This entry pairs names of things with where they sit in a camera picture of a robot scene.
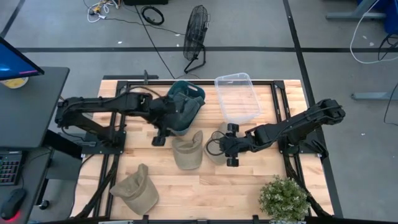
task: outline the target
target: wooden tabletop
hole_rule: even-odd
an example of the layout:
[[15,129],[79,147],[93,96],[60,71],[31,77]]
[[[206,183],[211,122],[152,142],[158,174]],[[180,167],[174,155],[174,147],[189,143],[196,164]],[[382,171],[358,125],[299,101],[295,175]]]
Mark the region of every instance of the wooden tabletop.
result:
[[[300,80],[284,80],[291,115],[307,109]],[[103,80],[98,96],[112,97],[116,91],[117,80]],[[147,86],[165,95],[170,86]],[[188,134],[191,139],[199,130],[203,131],[203,144],[223,122],[217,93],[213,85],[201,86],[206,92],[206,104],[200,109]],[[244,131],[264,123],[276,123],[271,88],[254,86],[261,102],[262,114],[246,124],[240,125]],[[280,107],[282,97],[278,91]],[[94,120],[103,126],[109,125],[110,113],[96,113]],[[142,118],[126,118],[126,148],[121,155],[116,182],[135,173],[141,163],[149,167],[149,175],[159,192],[158,203],[147,214],[150,219],[270,219],[259,209],[259,190],[273,180],[274,175],[285,177],[285,167],[277,143],[257,153],[247,152],[239,155],[239,167],[214,165],[206,154],[200,168],[180,170],[175,164],[171,142],[166,139],[164,147],[151,145],[157,131]],[[333,213],[320,159],[314,154],[301,154],[301,164],[307,189],[323,209]],[[72,216],[76,215],[89,201],[98,186],[103,156],[95,155],[81,168],[76,187],[75,205]],[[105,190],[100,214],[104,214],[108,189]],[[114,198],[112,219],[141,219],[142,216],[131,211],[120,198]]]

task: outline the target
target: tan hat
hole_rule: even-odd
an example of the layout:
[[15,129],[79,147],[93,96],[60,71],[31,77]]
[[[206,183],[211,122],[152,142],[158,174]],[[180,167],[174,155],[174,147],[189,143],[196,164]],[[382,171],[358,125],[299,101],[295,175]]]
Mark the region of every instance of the tan hat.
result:
[[[223,134],[225,134],[225,133],[230,133],[230,131],[227,131],[228,130],[228,126],[227,126],[227,124],[225,123],[225,122],[223,122],[223,123],[221,123],[220,124],[220,126],[219,126],[219,128],[218,128],[218,131],[219,132],[221,132],[221,133],[219,133],[219,132],[215,132],[215,133],[213,133],[212,135],[211,135],[211,137],[209,138],[209,140],[207,141],[207,143],[208,142],[210,142],[212,139],[219,139],[219,138],[222,138],[223,137],[223,135],[222,135],[222,133]],[[205,147],[203,148],[203,150],[205,150],[205,152],[206,152],[206,155],[215,163],[215,164],[217,164],[217,165],[223,165],[223,164],[225,164],[226,163],[226,160],[227,160],[227,157],[225,156],[225,154],[220,154],[221,153],[221,150],[220,150],[220,145],[218,144],[218,142],[217,141],[212,141],[212,142],[210,142],[210,143],[208,143],[208,145],[207,145],[207,143],[205,144]],[[206,145],[207,145],[207,147],[208,147],[208,150],[211,152],[211,153],[213,153],[213,154],[220,154],[219,156],[213,156],[213,155],[210,155],[209,154],[209,152],[207,151],[207,149],[206,149]]]
[[138,215],[148,212],[159,199],[155,185],[148,177],[148,167],[145,164],[140,164],[136,173],[117,183],[109,192],[115,197],[121,197]]
[[200,167],[203,158],[202,131],[198,131],[192,140],[184,141],[181,138],[175,138],[172,141],[174,160],[178,168],[183,170],[196,169]]

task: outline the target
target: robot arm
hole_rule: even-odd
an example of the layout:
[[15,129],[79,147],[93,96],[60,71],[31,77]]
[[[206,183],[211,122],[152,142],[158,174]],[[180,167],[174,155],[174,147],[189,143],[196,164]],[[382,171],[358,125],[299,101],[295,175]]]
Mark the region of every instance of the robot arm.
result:
[[77,126],[98,139],[112,145],[117,144],[114,127],[103,127],[83,116],[83,113],[116,112],[126,116],[140,116],[159,131],[152,145],[163,146],[170,134],[165,125],[165,116],[175,113],[175,103],[168,96],[152,99],[149,93],[125,92],[114,98],[69,98],[58,103],[55,122],[59,128]]
[[237,159],[239,152],[258,152],[280,139],[286,139],[287,144],[297,145],[321,125],[338,124],[344,117],[344,110],[335,100],[321,100],[308,110],[283,122],[263,124],[247,130],[243,138],[236,137],[236,132],[239,132],[237,124],[228,124],[228,130],[232,133],[226,133],[220,139],[220,149],[226,157],[229,157],[227,166],[237,167],[239,166]]

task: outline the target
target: transparent storage bin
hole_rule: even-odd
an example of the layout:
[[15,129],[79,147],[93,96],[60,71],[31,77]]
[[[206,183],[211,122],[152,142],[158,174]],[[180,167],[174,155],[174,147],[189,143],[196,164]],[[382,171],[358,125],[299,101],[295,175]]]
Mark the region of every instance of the transparent storage bin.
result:
[[225,75],[215,80],[218,100],[228,123],[242,124],[261,114],[261,107],[246,73]]

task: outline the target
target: computer screen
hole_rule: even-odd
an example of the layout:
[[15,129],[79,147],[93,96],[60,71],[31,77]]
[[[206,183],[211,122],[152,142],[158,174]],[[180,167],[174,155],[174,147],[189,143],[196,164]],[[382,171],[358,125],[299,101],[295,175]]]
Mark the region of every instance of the computer screen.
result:
[[42,74],[42,69],[0,37],[0,80]]

